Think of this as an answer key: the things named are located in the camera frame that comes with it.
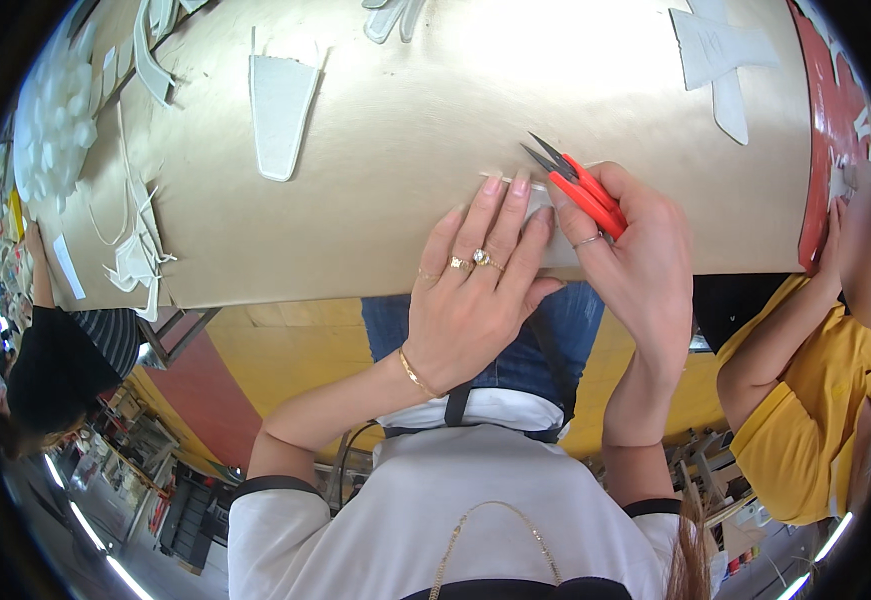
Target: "scissors handle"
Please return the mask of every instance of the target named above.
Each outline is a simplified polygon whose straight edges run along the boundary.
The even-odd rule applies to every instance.
[[[578,176],[578,184],[585,191],[589,192],[593,198],[598,200],[598,203],[602,205],[604,209],[606,209],[609,214],[615,217],[615,220],[619,223],[622,230],[628,227],[628,222],[625,221],[624,215],[621,214],[621,209],[619,208],[619,203],[615,201],[614,198],[609,196],[609,193],[605,191],[605,188],[602,187],[602,184],[598,182],[598,179],[594,178],[591,173],[585,170],[585,167],[578,164],[574,158],[569,156],[568,154],[562,154],[562,158],[566,160],[569,164],[572,165],[573,169],[575,169],[575,174]]]
[[[558,171],[549,173],[549,179],[560,190],[566,193],[575,202],[585,214],[592,217],[595,222],[613,239],[618,240],[622,232],[625,231],[625,226],[611,214],[605,207],[595,199],[588,191],[579,185],[569,182]]]

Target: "red scissors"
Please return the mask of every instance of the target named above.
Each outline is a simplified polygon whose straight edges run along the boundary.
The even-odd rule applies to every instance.
[[[535,133],[530,131],[528,134],[535,138],[535,141],[539,142],[539,145],[554,160],[554,162],[549,161],[537,151],[522,144],[522,147],[549,171],[551,182],[565,192],[587,215],[595,219],[598,226],[611,235],[612,239],[618,240],[628,227],[628,222],[621,214],[619,203],[609,196],[601,183],[582,165],[575,162],[574,158],[555,150]]]

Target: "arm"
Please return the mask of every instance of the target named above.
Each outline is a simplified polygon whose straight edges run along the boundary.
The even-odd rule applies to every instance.
[[[837,201],[829,213],[829,235],[818,273],[756,325],[718,372],[718,398],[733,431],[739,431],[778,385],[792,355],[825,319],[838,297],[841,285],[835,252],[841,211],[842,204]]]
[[[455,208],[429,235],[403,349],[417,378],[434,394],[478,375],[515,339],[542,298],[562,286],[557,279],[535,279],[551,235],[551,211],[540,210],[529,220],[520,240],[529,189],[527,171],[520,172],[503,202],[501,182],[491,177],[464,222],[462,207]],[[481,266],[469,274],[447,266],[450,256],[471,257],[479,247],[507,262],[505,272]],[[409,378],[399,355],[391,354],[276,408],[256,438],[248,476],[290,475],[314,483],[316,450],[353,425],[431,398]]]
[[[597,236],[596,223],[558,189],[549,187],[549,196],[586,278],[636,343],[605,407],[609,494],[622,507],[675,498],[662,436],[692,336],[692,234],[677,204],[619,165],[590,171],[619,199],[629,223],[615,244],[597,238],[579,245]]]
[[[52,295],[52,276],[48,273],[48,258],[45,257],[45,246],[42,243],[42,233],[39,224],[33,222],[25,233],[25,247],[32,255],[32,303],[34,306],[55,308],[55,297]]]

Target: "gold bracelet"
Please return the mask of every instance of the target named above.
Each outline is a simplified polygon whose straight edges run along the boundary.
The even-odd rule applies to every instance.
[[[405,374],[408,375],[408,378],[411,379],[415,385],[422,388],[423,392],[425,392],[426,394],[428,394],[429,396],[431,396],[434,399],[438,398],[438,397],[441,398],[442,396],[445,395],[444,393],[438,394],[432,390],[429,390],[429,386],[422,383],[422,379],[419,379],[419,377],[415,374],[415,371],[412,370],[412,366],[408,364],[408,359],[405,358],[405,353],[402,351],[401,346],[399,346],[399,358],[402,359],[402,366],[405,368]]]

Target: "striped shirt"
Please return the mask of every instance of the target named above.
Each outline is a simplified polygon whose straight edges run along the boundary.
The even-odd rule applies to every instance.
[[[69,313],[122,379],[129,377],[139,358],[139,326],[131,308],[108,308]]]

